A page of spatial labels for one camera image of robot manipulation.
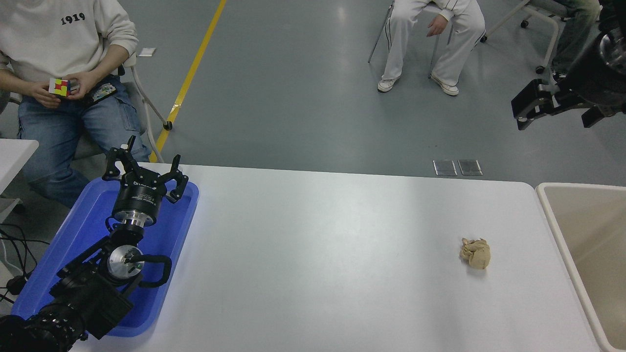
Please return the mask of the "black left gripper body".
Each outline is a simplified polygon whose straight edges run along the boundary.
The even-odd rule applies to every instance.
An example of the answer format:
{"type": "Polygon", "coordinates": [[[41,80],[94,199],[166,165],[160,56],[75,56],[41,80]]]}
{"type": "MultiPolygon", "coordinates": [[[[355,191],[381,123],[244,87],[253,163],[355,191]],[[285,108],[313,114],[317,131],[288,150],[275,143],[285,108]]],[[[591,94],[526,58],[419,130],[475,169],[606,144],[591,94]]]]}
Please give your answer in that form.
{"type": "Polygon", "coordinates": [[[146,223],[155,223],[165,195],[165,183],[153,171],[136,171],[123,174],[112,216],[119,222],[130,218],[131,213],[145,215],[146,223]]]}

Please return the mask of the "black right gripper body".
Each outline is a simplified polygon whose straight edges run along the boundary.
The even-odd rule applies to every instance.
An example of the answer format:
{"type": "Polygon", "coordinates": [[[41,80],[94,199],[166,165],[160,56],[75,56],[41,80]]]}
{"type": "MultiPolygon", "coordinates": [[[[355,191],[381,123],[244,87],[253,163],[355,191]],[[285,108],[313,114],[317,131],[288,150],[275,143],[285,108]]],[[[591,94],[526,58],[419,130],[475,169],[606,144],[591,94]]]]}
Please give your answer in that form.
{"type": "Polygon", "coordinates": [[[579,97],[625,112],[625,42],[593,42],[560,82],[560,99],[579,97]]]}

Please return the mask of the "person's left hand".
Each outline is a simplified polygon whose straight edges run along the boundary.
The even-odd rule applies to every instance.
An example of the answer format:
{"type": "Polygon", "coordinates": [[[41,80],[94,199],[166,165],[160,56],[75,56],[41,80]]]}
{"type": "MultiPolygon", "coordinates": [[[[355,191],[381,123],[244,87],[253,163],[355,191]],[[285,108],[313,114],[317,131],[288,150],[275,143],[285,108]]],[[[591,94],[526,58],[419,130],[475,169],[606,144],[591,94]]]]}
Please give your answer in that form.
{"type": "Polygon", "coordinates": [[[89,93],[92,89],[94,89],[95,85],[103,78],[108,75],[107,72],[101,73],[100,71],[96,71],[96,69],[92,71],[83,71],[79,73],[67,74],[63,79],[65,80],[75,80],[77,84],[80,86],[77,90],[70,93],[66,99],[67,100],[81,100],[85,98],[87,93],[89,93]]]}

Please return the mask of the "person's right hand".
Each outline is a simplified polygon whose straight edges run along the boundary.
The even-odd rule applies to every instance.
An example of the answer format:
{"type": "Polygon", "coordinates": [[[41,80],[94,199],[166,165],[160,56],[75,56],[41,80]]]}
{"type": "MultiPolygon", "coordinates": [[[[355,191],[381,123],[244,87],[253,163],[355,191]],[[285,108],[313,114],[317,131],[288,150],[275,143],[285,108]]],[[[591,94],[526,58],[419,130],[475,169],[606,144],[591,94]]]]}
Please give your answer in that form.
{"type": "Polygon", "coordinates": [[[57,109],[60,107],[61,99],[53,93],[49,93],[49,82],[30,82],[28,96],[34,98],[47,109],[57,109]]]}

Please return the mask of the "person's hand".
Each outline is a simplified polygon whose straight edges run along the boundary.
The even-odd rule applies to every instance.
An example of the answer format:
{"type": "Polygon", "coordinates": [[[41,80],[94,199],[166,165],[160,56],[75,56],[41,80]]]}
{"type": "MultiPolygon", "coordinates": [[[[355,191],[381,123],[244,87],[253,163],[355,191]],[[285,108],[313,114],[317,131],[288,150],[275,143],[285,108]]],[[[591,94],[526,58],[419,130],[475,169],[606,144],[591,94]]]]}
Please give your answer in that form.
{"type": "Polygon", "coordinates": [[[427,37],[438,36],[440,35],[448,25],[448,20],[443,15],[438,14],[433,19],[432,22],[429,23],[428,28],[429,31],[427,33],[427,37]]]}

